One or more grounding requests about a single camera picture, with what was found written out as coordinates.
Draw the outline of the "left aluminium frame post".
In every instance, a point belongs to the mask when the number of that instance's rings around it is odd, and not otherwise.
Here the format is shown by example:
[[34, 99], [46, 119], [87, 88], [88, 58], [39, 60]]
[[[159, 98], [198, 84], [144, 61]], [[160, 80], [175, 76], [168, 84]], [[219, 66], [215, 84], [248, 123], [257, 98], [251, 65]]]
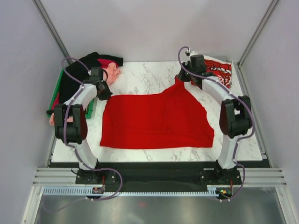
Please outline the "left aluminium frame post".
[[71, 57], [41, 0], [32, 0], [64, 58]]

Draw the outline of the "right aluminium frame post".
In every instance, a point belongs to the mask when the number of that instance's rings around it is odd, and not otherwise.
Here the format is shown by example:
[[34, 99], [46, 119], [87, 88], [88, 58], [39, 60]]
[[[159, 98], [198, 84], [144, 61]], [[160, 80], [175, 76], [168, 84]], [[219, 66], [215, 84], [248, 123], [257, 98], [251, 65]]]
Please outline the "right aluminium frame post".
[[245, 60], [247, 59], [249, 53], [251, 52], [252, 48], [254, 47], [256, 41], [258, 40], [260, 34], [262, 33], [263, 29], [265, 28], [267, 22], [269, 21], [271, 15], [273, 14], [274, 10], [276, 9], [277, 5], [279, 4], [280, 0], [271, 0], [270, 4], [268, 5], [266, 11], [264, 12], [257, 28], [255, 29], [250, 41], [248, 42], [244, 52], [242, 53], [240, 59], [237, 62], [238, 68], [240, 68]]

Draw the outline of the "plain red t-shirt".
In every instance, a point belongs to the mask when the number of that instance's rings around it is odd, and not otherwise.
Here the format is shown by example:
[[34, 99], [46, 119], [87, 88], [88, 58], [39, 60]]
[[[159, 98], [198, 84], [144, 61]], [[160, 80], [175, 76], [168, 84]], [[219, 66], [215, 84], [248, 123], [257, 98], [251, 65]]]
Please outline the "plain red t-shirt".
[[103, 147], [211, 148], [213, 141], [205, 108], [178, 79], [158, 94], [112, 96], [103, 112]]

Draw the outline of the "aluminium frame post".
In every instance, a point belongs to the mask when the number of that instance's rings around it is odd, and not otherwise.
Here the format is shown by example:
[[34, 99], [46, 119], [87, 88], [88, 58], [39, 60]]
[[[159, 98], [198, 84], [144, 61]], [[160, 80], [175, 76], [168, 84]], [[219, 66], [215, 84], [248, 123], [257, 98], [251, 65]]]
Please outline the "aluminium frame post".
[[32, 0], [64, 58], [71, 57], [41, 0]]
[[270, 4], [268, 5], [266, 11], [264, 12], [257, 28], [255, 29], [250, 41], [248, 42], [244, 52], [242, 53], [240, 59], [237, 62], [238, 68], [240, 68], [245, 60], [247, 59], [249, 53], [251, 52], [252, 48], [254, 47], [256, 41], [258, 40], [260, 34], [262, 33], [263, 29], [265, 28], [267, 22], [269, 21], [271, 15], [273, 14], [274, 10], [276, 9], [277, 5], [279, 4], [280, 0], [271, 0]]

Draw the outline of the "black t-shirt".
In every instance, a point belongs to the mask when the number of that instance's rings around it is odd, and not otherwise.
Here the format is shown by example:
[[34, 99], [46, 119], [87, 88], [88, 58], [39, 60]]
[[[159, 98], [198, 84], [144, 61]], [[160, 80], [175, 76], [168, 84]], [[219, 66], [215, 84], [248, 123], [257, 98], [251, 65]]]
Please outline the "black t-shirt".
[[[66, 71], [70, 73], [74, 78], [79, 81], [84, 81], [88, 78], [88, 70], [92, 67], [101, 68], [101, 63], [98, 59], [108, 59], [115, 61], [119, 67], [123, 65], [124, 59], [122, 57], [111, 56], [111, 55], [101, 55], [97, 52], [90, 53], [79, 59], [79, 62], [75, 61], [71, 65], [66, 67]], [[69, 100], [79, 89], [80, 84], [70, 78], [65, 71], [63, 71], [60, 87], [59, 87], [59, 103], [62, 104]]]

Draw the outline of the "salmon pink t-shirt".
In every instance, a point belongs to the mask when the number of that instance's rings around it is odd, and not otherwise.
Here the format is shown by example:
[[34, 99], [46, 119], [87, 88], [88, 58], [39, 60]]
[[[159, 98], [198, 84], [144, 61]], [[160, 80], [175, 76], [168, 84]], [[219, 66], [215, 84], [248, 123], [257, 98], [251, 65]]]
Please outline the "salmon pink t-shirt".
[[[117, 77], [121, 74], [121, 70], [118, 69], [119, 65], [112, 60], [108, 60], [108, 59], [98, 59], [98, 61], [101, 63], [101, 68], [103, 68], [107, 73], [108, 73], [108, 78], [107, 78], [107, 84], [111, 85], [113, 84]], [[52, 110], [51, 110], [51, 117], [49, 119], [49, 123], [51, 126], [54, 126], [54, 107], [59, 103], [59, 94], [57, 96], [57, 100], [54, 103], [54, 105], [52, 106]]]

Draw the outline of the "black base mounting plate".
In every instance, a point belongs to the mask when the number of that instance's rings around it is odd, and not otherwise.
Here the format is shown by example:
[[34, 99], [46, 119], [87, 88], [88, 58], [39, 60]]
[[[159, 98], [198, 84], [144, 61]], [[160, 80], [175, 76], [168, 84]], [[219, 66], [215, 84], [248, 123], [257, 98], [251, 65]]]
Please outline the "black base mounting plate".
[[[100, 171], [102, 183], [108, 191], [148, 190], [205, 190], [209, 184], [201, 184], [199, 173], [212, 170], [214, 161], [207, 162], [103, 162]], [[77, 175], [77, 162], [52, 162], [50, 168], [71, 168]]]

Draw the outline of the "folded red Coca-Cola t-shirt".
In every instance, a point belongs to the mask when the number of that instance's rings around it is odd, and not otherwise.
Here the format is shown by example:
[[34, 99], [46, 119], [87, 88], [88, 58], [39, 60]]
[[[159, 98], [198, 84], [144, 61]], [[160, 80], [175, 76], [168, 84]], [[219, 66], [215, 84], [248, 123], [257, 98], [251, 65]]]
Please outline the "folded red Coca-Cola t-shirt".
[[220, 72], [226, 70], [225, 68], [223, 68], [223, 66], [225, 66], [225, 65], [222, 64], [221, 61], [219, 61], [218, 59], [216, 59], [214, 57], [207, 56], [207, 55], [203, 55], [203, 56], [205, 59], [205, 64], [206, 64], [207, 70], [206, 70], [206, 73], [204, 73], [202, 76], [207, 76], [207, 75], [209, 75], [209, 77], [214, 76], [214, 77], [218, 78], [219, 82], [221, 82], [219, 74], [220, 74]]

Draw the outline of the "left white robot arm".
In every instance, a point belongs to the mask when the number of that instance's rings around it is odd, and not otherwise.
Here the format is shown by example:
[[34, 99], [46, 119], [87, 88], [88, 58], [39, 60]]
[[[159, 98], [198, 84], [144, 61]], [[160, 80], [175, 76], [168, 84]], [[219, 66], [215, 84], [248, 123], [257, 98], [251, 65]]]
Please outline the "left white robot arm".
[[70, 99], [55, 106], [54, 130], [56, 138], [73, 149], [78, 160], [76, 184], [101, 184], [103, 173], [87, 141], [85, 110], [94, 98], [108, 100], [112, 92], [107, 85], [107, 71], [93, 67], [88, 74]]

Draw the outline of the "green plastic tray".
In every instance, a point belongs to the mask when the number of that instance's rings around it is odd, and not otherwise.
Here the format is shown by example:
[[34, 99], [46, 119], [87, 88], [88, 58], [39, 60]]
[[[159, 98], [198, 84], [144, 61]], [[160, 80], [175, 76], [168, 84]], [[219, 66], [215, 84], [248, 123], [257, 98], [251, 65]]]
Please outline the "green plastic tray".
[[[54, 90], [54, 93], [52, 95], [52, 99], [49, 105], [49, 108], [46, 112], [47, 116], [50, 118], [51, 117], [51, 110], [52, 110], [52, 106], [54, 105], [54, 103], [56, 102], [56, 100], [58, 99], [57, 96], [59, 94], [59, 87], [60, 87], [60, 82], [61, 82], [61, 78], [62, 78], [62, 74], [63, 74], [63, 69], [61, 69], [60, 71], [60, 75]], [[93, 104], [94, 104], [94, 99], [88, 104], [86, 110], [85, 110], [85, 118], [86, 119], [90, 119], [92, 117], [92, 113], [93, 113]]]

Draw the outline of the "magenta t-shirt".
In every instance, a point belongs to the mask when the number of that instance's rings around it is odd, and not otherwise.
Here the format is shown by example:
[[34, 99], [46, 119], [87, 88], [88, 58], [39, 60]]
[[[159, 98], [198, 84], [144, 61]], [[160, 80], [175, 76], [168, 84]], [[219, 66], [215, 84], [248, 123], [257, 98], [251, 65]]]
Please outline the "magenta t-shirt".
[[57, 104], [62, 104], [69, 100], [78, 90], [80, 84], [70, 78], [65, 71], [70, 73], [74, 78], [79, 81], [84, 81], [88, 78], [88, 70], [92, 67], [100, 67], [107, 71], [108, 76], [107, 84], [113, 84], [117, 77], [121, 74], [120, 66], [123, 65], [123, 58], [110, 56], [110, 55], [99, 55], [97, 52], [93, 52], [85, 57], [79, 59], [79, 61], [73, 62], [66, 68], [62, 68], [62, 74], [60, 74], [60, 81], [57, 83], [58, 88], [55, 90], [54, 96], [56, 97], [53, 101], [51, 109], [47, 111], [48, 115], [53, 113], [54, 107]]

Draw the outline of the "aluminium extrusion rail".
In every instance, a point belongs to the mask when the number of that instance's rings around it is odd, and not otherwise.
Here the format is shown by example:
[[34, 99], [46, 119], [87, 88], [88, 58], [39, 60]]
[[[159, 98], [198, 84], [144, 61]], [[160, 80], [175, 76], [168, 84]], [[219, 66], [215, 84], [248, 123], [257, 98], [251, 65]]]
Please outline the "aluminium extrusion rail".
[[71, 168], [38, 168], [33, 186], [72, 186], [75, 181], [76, 174]]

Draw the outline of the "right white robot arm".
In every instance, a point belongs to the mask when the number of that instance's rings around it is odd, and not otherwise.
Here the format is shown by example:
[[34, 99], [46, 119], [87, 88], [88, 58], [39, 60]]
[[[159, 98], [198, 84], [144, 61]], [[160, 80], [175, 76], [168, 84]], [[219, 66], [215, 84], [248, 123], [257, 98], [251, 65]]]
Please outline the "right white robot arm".
[[223, 133], [221, 153], [212, 170], [199, 173], [201, 184], [240, 184], [240, 172], [236, 154], [239, 141], [251, 137], [247, 134], [254, 128], [251, 102], [248, 96], [235, 96], [229, 88], [220, 82], [216, 75], [206, 70], [205, 59], [195, 51], [187, 50], [186, 62], [178, 78], [183, 82], [194, 82], [201, 90], [208, 93], [220, 106], [219, 126]]

